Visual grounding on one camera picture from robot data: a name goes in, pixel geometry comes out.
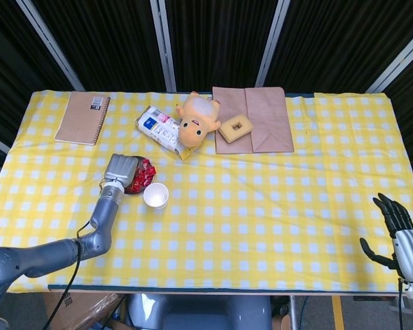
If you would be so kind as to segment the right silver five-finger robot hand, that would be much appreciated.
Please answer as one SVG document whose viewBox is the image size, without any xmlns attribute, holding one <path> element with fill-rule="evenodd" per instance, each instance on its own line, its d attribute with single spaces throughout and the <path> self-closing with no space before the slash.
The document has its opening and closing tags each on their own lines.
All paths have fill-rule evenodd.
<svg viewBox="0 0 413 330">
<path fill-rule="evenodd" d="M 376 254 L 365 238 L 359 239 L 361 248 L 371 261 L 395 270 L 404 281 L 413 283 L 413 222 L 411 216 L 399 202 L 391 200 L 382 193 L 379 193 L 373 202 L 384 217 L 394 253 L 390 258 Z"/>
</svg>

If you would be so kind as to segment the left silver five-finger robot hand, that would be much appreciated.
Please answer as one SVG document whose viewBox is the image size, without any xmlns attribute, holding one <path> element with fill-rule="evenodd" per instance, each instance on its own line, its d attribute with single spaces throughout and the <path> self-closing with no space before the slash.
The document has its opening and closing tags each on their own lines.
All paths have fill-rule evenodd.
<svg viewBox="0 0 413 330">
<path fill-rule="evenodd" d="M 103 183 L 118 184 L 126 192 L 134 180 L 137 166 L 137 157 L 113 154 L 105 169 Z"/>
</svg>

